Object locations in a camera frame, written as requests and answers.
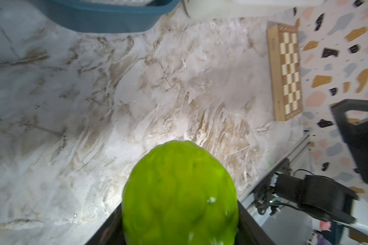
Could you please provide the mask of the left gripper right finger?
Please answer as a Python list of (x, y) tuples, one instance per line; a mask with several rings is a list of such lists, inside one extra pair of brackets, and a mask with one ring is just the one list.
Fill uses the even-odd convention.
[(275, 245), (239, 201), (238, 210), (237, 245)]

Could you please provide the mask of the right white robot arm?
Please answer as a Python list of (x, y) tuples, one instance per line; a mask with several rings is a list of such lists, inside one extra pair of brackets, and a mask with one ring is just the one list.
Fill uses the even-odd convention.
[[(334, 120), (356, 165), (354, 171), (368, 185), (368, 100), (343, 100), (331, 107)], [(323, 222), (368, 226), (368, 202), (335, 177), (307, 174), (295, 177), (288, 167), (267, 174), (255, 187), (258, 214), (268, 208), (290, 207)]]

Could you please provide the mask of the green custard apple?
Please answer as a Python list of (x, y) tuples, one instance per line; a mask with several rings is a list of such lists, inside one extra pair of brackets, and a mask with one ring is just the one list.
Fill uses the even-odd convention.
[(232, 245), (239, 222), (235, 184), (204, 148), (169, 141), (131, 171), (122, 220), (128, 245)]

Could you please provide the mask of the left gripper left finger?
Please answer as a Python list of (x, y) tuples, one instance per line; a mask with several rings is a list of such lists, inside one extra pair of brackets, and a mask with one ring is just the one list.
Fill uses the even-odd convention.
[(120, 204), (86, 245), (124, 245), (122, 204)]

